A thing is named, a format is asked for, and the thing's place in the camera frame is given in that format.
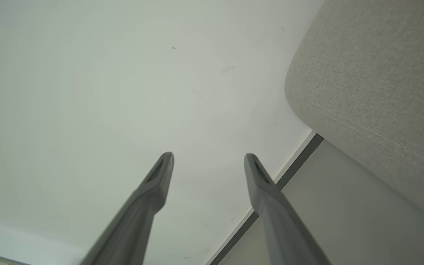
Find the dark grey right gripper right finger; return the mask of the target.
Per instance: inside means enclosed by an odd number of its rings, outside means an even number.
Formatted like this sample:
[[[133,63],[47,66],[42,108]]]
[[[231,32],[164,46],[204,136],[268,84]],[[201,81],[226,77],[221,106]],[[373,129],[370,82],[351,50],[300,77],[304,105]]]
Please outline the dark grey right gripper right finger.
[[[244,170],[251,205],[264,223],[270,264],[331,265],[256,155],[245,155]]]

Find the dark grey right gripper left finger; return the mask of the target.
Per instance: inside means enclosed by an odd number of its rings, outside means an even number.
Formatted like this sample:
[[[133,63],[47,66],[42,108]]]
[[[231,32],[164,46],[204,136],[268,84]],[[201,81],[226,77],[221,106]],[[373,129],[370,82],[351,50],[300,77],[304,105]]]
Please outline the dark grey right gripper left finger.
[[[173,168],[173,153],[163,153],[79,265],[143,265],[153,219],[165,205]]]

